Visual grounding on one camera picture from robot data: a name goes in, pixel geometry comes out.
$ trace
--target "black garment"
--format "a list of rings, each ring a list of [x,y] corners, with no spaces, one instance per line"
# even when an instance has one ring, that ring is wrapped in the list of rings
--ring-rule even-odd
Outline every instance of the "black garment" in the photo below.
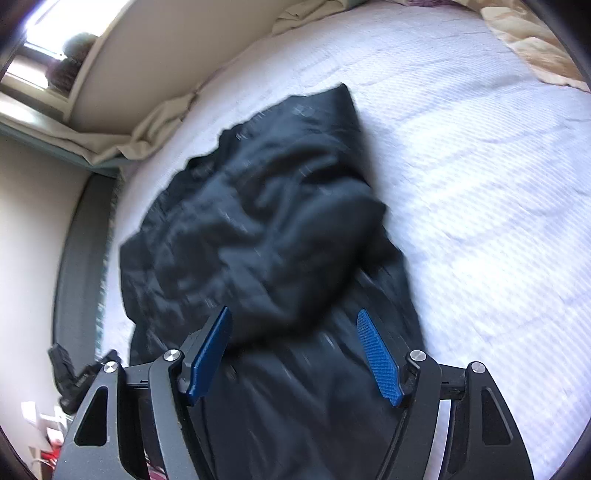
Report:
[[[220,480],[371,479],[397,424],[356,332],[371,307],[422,348],[349,91],[293,96],[189,161],[121,247],[133,364],[234,318],[204,402]]]

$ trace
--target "beige wall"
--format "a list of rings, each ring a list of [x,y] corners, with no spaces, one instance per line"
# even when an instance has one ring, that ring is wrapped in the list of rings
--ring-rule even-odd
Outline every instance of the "beige wall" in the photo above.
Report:
[[[93,61],[70,126],[130,133],[156,105],[184,95],[268,34],[277,16],[299,1],[135,0]]]
[[[47,349],[61,250],[87,172],[0,136],[0,425],[23,460],[43,438],[21,415],[53,414]]]

